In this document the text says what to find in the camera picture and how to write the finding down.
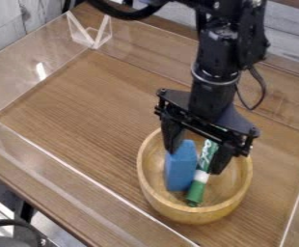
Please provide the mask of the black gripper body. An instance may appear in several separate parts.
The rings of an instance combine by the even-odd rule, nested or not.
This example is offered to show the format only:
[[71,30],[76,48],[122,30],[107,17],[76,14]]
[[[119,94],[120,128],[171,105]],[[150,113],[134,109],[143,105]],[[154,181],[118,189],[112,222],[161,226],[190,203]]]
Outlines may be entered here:
[[230,146],[235,150],[234,156],[249,156],[259,129],[234,106],[241,73],[235,71],[222,77],[194,65],[191,74],[190,92],[166,88],[158,91],[155,114],[161,120],[169,117],[182,122],[185,130]]

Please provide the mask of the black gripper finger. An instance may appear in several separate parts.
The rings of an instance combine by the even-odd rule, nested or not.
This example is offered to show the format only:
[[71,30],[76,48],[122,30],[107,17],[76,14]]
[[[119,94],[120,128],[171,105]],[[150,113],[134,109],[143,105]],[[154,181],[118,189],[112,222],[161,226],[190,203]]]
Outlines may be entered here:
[[209,168],[209,172],[213,175],[219,175],[225,171],[233,160],[234,154],[235,150],[230,146],[217,145]]
[[166,149],[170,153],[175,153],[183,141],[185,126],[182,122],[169,117],[163,117],[162,131]]

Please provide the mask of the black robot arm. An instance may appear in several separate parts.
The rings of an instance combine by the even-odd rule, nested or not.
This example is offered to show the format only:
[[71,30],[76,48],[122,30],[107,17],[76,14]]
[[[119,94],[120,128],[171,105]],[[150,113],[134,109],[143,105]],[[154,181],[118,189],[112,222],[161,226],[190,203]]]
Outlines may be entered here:
[[218,143],[209,171],[218,175],[235,156],[247,156],[259,128],[237,110],[242,72],[258,80],[254,65],[265,59],[270,42],[265,31],[266,0],[140,0],[157,10],[178,1],[197,13],[199,48],[191,66],[189,92],[162,89],[157,114],[165,145],[177,152],[187,130]]

